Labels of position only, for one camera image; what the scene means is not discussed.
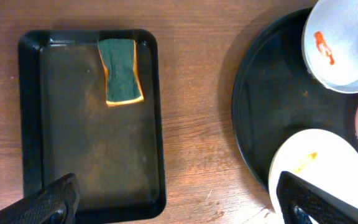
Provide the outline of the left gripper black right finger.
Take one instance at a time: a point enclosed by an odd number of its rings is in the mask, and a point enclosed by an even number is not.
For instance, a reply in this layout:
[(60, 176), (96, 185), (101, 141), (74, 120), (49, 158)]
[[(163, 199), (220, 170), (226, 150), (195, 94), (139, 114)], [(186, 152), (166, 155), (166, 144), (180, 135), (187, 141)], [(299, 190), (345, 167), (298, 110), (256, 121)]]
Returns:
[(286, 224), (311, 223), (313, 220), (358, 224), (358, 208), (290, 172), (280, 174), (276, 193)]

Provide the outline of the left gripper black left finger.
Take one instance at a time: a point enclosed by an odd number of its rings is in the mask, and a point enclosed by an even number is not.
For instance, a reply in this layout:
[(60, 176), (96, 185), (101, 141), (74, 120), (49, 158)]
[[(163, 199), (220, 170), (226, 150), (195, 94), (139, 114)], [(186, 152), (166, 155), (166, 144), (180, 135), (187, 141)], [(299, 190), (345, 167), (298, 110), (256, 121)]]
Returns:
[(67, 174), (36, 193), (0, 210), (0, 223), (71, 224), (80, 201), (78, 181)]

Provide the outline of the white plate with yellow sauce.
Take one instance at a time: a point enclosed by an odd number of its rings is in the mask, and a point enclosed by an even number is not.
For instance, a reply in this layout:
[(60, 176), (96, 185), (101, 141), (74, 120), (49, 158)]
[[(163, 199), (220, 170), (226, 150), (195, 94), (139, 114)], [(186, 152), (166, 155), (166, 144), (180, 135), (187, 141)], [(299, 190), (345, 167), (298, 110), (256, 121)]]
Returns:
[(280, 174), (285, 171), (358, 208), (358, 153), (337, 134), (306, 129), (289, 137), (278, 148), (268, 173), (275, 223), (284, 222), (277, 186)]

